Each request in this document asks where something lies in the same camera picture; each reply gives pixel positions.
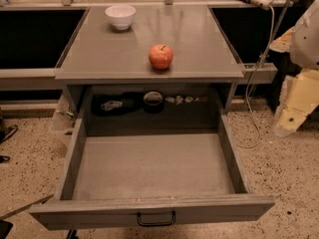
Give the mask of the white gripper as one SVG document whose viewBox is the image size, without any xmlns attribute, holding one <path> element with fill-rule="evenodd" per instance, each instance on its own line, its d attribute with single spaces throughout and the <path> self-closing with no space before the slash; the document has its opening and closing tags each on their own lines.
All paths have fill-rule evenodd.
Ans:
<svg viewBox="0 0 319 239">
<path fill-rule="evenodd" d="M 287 136 L 300 128 L 319 106 L 319 0 L 314 0 L 294 28 L 275 39 L 270 49 L 278 53 L 290 52 L 294 64 L 309 68 L 296 77 L 287 76 L 282 84 L 274 133 Z"/>
</svg>

